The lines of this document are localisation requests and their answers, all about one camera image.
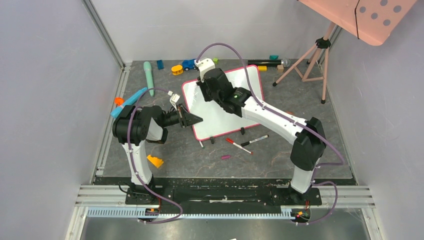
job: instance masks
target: blue block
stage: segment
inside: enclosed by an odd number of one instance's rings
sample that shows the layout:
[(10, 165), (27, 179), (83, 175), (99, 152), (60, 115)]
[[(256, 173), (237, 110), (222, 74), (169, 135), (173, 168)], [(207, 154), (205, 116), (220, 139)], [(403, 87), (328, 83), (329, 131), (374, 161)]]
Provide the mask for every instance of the blue block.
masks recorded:
[(117, 106), (111, 113), (110, 115), (116, 119), (118, 117), (118, 115), (121, 113), (122, 109), (124, 108), (124, 106), (126, 105), (133, 105), (136, 103), (137, 99), (139, 99), (139, 97), (145, 92), (147, 91), (147, 87), (144, 87), (140, 90), (138, 90), (136, 93), (134, 93), (134, 95), (130, 96), (125, 102), (123, 102), (122, 105)]
[(161, 70), (164, 69), (164, 62), (162, 60), (157, 60), (157, 69)]

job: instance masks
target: blue toy car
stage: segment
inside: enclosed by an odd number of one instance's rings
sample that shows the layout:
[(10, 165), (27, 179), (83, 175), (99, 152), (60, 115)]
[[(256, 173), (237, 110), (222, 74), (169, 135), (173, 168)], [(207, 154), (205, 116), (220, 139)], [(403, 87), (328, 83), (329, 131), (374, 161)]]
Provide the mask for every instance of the blue toy car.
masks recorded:
[(182, 61), (182, 68), (184, 69), (184, 71), (188, 71), (190, 69), (197, 70), (198, 68), (195, 65), (195, 60), (196, 58)]

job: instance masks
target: black cylinder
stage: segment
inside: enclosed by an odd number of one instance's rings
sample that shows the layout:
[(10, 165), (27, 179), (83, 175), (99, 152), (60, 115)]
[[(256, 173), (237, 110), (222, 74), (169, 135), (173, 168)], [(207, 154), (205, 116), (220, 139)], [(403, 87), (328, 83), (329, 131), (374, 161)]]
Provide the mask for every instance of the black cylinder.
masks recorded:
[(267, 66), (267, 67), (277, 67), (278, 65), (282, 65), (283, 62), (281, 60), (270, 60), (270, 59), (253, 59), (247, 60), (247, 65), (256, 65), (256, 66)]

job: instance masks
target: marker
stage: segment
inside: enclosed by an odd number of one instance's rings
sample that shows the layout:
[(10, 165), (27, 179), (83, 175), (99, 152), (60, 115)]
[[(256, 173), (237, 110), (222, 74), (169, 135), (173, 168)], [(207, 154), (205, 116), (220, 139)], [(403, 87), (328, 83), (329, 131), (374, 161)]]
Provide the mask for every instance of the marker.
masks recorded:
[(269, 137), (269, 135), (261, 136), (261, 137), (259, 137), (259, 138), (253, 139), (253, 140), (251, 140), (251, 141), (243, 142), (243, 143), (241, 144), (241, 146), (242, 146), (242, 147), (244, 147), (244, 146), (247, 146), (247, 145), (252, 144), (252, 143), (254, 143), (254, 142), (260, 141), (260, 140), (262, 140), (262, 139), (266, 139), (266, 138), (268, 138), (268, 137)]
[(244, 151), (246, 151), (246, 152), (248, 152), (248, 153), (250, 153), (250, 154), (252, 154), (253, 155), (253, 152), (251, 152), (251, 151), (249, 151), (249, 150), (247, 150), (246, 148), (244, 148), (244, 147), (242, 147), (242, 146), (240, 146), (240, 145), (238, 145), (237, 143), (235, 143), (233, 140), (231, 140), (231, 139), (229, 139), (229, 138), (227, 138), (227, 139), (225, 139), (227, 142), (229, 142), (230, 144), (233, 144), (234, 146), (236, 146), (237, 148), (239, 148), (239, 149), (242, 149), (242, 150), (244, 150)]

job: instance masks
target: black bracket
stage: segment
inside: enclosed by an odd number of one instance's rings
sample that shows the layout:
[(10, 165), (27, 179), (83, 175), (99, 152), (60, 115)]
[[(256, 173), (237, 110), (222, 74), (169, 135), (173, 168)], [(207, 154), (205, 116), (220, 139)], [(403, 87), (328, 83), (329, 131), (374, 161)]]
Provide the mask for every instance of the black bracket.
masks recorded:
[(330, 40), (324, 40), (324, 37), (318, 38), (315, 43), (319, 49), (328, 49), (331, 46)]
[(271, 189), (271, 195), (274, 205), (304, 206), (306, 201), (309, 201), (309, 205), (313, 206), (321, 206), (323, 204), (320, 190), (315, 187), (311, 187), (304, 194), (299, 194), (289, 187), (273, 188)]

